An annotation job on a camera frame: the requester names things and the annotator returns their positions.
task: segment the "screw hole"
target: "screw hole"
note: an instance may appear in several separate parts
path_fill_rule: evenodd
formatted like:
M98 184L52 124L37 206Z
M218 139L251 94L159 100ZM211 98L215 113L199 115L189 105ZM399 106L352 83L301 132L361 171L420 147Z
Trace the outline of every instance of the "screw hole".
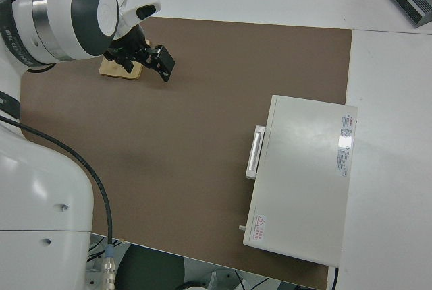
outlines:
M42 246L47 247L47 246L51 245L51 240L50 240L50 239L47 239L47 238L44 238L44 239L41 239L41 240L39 241L39 243L40 243Z

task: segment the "wooden block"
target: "wooden block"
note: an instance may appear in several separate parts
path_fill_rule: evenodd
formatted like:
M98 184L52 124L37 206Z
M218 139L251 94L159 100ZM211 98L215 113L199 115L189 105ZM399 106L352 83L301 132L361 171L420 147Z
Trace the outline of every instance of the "wooden block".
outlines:
M142 71L142 64L138 62L132 62L134 69L128 73L121 65L118 65L115 61L108 61L103 58L102 64L99 68L99 73L103 76L113 76L114 78L137 80Z

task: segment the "cable connector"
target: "cable connector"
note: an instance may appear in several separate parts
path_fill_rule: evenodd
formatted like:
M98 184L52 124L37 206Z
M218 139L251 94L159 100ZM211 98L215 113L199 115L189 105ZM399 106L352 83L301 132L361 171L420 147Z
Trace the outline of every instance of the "cable connector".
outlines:
M115 289L115 262L114 246L107 245L105 248L105 258L102 261L102 280L101 290Z

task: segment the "red triangle label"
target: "red triangle label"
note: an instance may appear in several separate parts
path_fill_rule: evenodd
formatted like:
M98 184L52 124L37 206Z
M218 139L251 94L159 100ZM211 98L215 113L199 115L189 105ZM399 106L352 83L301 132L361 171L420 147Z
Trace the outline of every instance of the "red triangle label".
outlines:
M261 216L258 216L258 218L256 219L256 225L259 226L262 224L265 224L265 221L261 218Z

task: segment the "floor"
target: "floor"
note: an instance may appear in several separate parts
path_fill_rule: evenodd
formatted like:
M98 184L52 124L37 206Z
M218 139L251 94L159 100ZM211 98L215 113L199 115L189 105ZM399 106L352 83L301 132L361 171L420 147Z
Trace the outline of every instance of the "floor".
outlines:
M94 245L100 239L101 239L101 236L93 235L92 241L90 242L90 244ZM92 253L100 252L103 249L103 244L104 244L104 241L102 241L102 243L100 245L98 245L95 249L93 249L91 252ZM133 245L130 243L122 243L122 244L117 245L115 247L115 262L117 264L117 269L118 269L118 267L121 266L122 259L125 256L125 253L126 253L126 251L128 251L128 248L130 246L138 247L137 245ZM166 257L167 262L171 262L170 258L172 258L174 256L173 254L162 253L162 252L156 251L156 250L151 250L151 251L158 252L159 255ZM184 261L184 282L202 281L205 279L209 280L211 277L211 273L213 271L219 271L218 272L219 284L220 283L223 284L223 281L221 280L221 276L223 275L224 277L226 277L226 276L229 276L231 278L234 277L235 279L234 280L231 279L230 283L228 283L231 285L234 284L234 286L233 287L232 286L230 286L230 287L228 287L228 286L216 287L216 288L212 288L212 290L219 290L219 289L242 290L241 285L236 280L237 276L235 274L235 271L232 269L228 269L228 268L225 268L223 266L219 266L219 265L215 265L215 264L211 264L211 263L207 263L207 262L203 262L203 261L199 261L199 260L193 260L191 258L183 258L183 261ZM101 258L93 260L92 262L89 262L87 264L86 281L87 281L88 290L97 290L99 288L99 278L101 275L101 271L99 268L100 263L101 263ZM238 271L238 275L240 276L241 279L244 279L243 283L244 283L245 290L251 290L255 285L260 283L262 280L266 279L265 277L262 277L262 276L259 276L256 274L252 274L252 273L248 273L248 272L243 272L243 271ZM268 279L264 283L257 286L255 289L256 290L293 290L295 287L296 287L295 285L291 285L289 283L282 283L281 281L278 281L275 279Z

